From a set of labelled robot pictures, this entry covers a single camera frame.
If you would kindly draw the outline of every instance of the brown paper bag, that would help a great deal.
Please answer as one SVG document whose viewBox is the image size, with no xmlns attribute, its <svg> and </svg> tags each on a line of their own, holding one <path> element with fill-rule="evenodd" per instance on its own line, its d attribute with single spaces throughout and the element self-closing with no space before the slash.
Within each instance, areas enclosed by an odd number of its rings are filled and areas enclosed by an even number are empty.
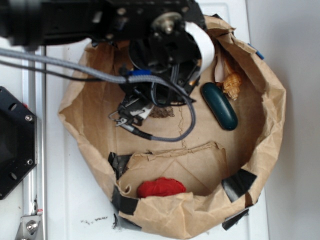
<svg viewBox="0 0 320 240">
<path fill-rule="evenodd" d="M 242 77 L 239 97 L 231 102 L 239 122 L 235 130 L 220 127 L 200 93 L 201 85 L 214 82 L 215 62 L 191 94 L 196 100 L 196 127 L 179 142 L 148 141 L 115 127 L 108 115 L 124 97 L 116 84 L 71 82 L 61 102 L 59 117 L 77 140 L 96 181 L 111 201 L 116 197 L 135 201 L 131 211 L 121 211 L 125 201 L 119 203 L 119 215 L 145 232 L 187 239 L 224 222 L 257 202 L 278 158 L 285 121 L 284 87 L 256 50 L 233 36 L 234 28 L 214 17 L 206 17 L 206 23 L 216 49 L 227 52 L 230 64 Z M 131 66 L 127 45 L 88 46 L 80 63 L 117 75 L 123 63 Z M 149 117 L 142 130 L 155 136 L 179 136 L 189 127 L 188 111 L 185 106 L 175 107 L 174 117 Z M 110 152 L 133 154 L 119 180 L 107 160 Z M 231 202 L 221 182 L 239 169 L 256 179 Z M 158 177 L 181 181 L 188 193 L 137 199 L 137 187 Z"/>
</svg>

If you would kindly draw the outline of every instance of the blue tape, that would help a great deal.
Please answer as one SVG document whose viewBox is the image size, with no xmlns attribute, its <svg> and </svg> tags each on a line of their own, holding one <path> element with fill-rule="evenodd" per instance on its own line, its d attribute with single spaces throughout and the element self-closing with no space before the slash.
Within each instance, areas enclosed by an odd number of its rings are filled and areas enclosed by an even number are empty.
<svg viewBox="0 0 320 240">
<path fill-rule="evenodd" d="M 252 46 L 250 43 L 248 43 L 248 45 L 256 50 L 255 54 L 257 54 L 257 55 L 259 56 L 259 58 L 261 58 L 262 60 L 265 59 L 265 57 L 261 54 L 261 52 L 259 52 L 258 49 L 256 49 L 256 48 L 255 48 L 254 46 Z"/>
<path fill-rule="evenodd" d="M 139 76 L 139 75 L 151 75 L 150 70 L 133 70 L 129 72 L 131 76 Z"/>
</svg>

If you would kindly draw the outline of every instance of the metal bracket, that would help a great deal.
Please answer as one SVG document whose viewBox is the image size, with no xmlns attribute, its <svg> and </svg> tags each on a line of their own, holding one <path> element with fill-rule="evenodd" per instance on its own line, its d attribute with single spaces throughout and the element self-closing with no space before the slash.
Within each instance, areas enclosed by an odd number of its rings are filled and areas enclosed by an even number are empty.
<svg viewBox="0 0 320 240">
<path fill-rule="evenodd" d="M 37 164 L 36 116 L 0 86 L 0 200 Z"/>
<path fill-rule="evenodd" d="M 21 217 L 15 240 L 41 240 L 43 237 L 43 221 L 41 215 Z"/>
</svg>

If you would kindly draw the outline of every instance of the white surface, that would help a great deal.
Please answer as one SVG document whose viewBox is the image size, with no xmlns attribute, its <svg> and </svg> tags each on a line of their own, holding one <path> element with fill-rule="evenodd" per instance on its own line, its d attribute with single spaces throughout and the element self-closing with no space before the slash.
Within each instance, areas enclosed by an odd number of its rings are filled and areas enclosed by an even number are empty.
<svg viewBox="0 0 320 240">
<path fill-rule="evenodd" d="M 201 1 L 208 15 L 218 13 L 248 42 L 245 1 Z M 47 54 L 77 62 L 88 41 L 64 47 L 48 47 Z M 96 183 L 76 141 L 58 120 L 57 112 L 68 82 L 48 76 L 47 81 L 47 234 L 48 239 L 165 239 L 128 229 L 113 229 L 114 209 Z M 221 225 L 197 236 L 197 240 L 268 240 L 265 194 L 238 225 L 225 231 Z"/>
<path fill-rule="evenodd" d="M 20 47 L 11 48 L 6 39 L 0 38 L 0 48 L 21 50 Z M 21 64 L 21 60 L 2 58 L 1 60 Z M 0 64 L 0 86 L 5 87 L 19 101 L 22 101 L 22 70 Z M 14 239 L 23 215 L 23 185 L 22 182 L 0 201 L 0 240 Z"/>
<path fill-rule="evenodd" d="M 320 238 L 320 1 L 247 0 L 251 43 L 287 89 L 279 160 L 266 184 L 271 240 Z"/>
</svg>

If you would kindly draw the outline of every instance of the black cable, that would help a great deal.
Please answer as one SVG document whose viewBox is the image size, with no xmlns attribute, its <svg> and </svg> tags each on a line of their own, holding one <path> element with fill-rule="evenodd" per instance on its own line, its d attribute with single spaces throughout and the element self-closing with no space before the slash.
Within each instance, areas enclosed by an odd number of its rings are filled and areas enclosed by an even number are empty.
<svg viewBox="0 0 320 240">
<path fill-rule="evenodd" d="M 135 75 L 135 76 L 129 76 L 128 78 L 125 78 L 123 76 L 114 76 L 107 74 L 105 72 L 93 69 L 88 66 L 83 66 L 77 63 L 52 58 L 48 56 L 42 56 L 42 55 L 34 55 L 27 52 L 18 52 L 13 50 L 8 50 L 4 48 L 0 48 L 0 55 L 4 57 L 9 58 L 16 58 L 16 59 L 25 59 L 29 61 L 35 61 L 40 62 L 44 64 L 51 64 L 55 66 L 60 66 L 68 69 L 73 69 L 76 71 L 80 71 L 82 73 L 88 74 L 90 76 L 94 76 L 97 79 L 101 79 L 103 81 L 116 83 L 116 84 L 125 84 L 125 83 L 142 83 L 142 82 L 148 82 L 148 83 L 157 83 L 166 86 L 169 89 L 174 90 L 177 94 L 180 95 L 180 97 L 184 100 L 184 102 L 187 104 L 190 115 L 191 115 L 191 123 L 189 128 L 180 136 L 174 137 L 174 138 L 167 138 L 167 137 L 157 137 L 157 136 L 151 136 L 150 140 L 156 140 L 156 141 L 162 141 L 162 142 L 177 142 L 182 139 L 184 139 L 186 136 L 190 134 L 190 132 L 194 129 L 196 124 L 196 113 L 195 109 L 192 105 L 193 100 L 189 97 L 189 95 L 186 93 L 186 91 L 180 87 L 177 84 L 173 84 L 170 81 L 165 81 L 161 77 L 155 76 L 155 75 Z"/>
<path fill-rule="evenodd" d="M 37 67 L 32 67 L 32 66 L 23 66 L 20 64 L 15 64 L 12 62 L 8 62 L 8 61 L 2 61 L 0 60 L 0 64 L 2 65 L 6 65 L 12 68 L 17 68 L 17 69 L 26 69 L 29 71 L 33 71 L 33 72 L 40 72 L 43 74 L 49 74 L 49 75 L 53 75 L 53 76 L 57 76 L 63 79 L 68 79 L 68 80 L 72 80 L 72 81 L 79 81 L 79 82 L 102 82 L 101 79 L 98 78 L 79 78 L 79 77 L 73 77 L 73 76 L 68 76 L 65 74 L 61 74 L 55 71 L 50 71 L 50 70 L 46 70 L 46 69 L 41 69 L 41 68 L 37 68 Z"/>
</svg>

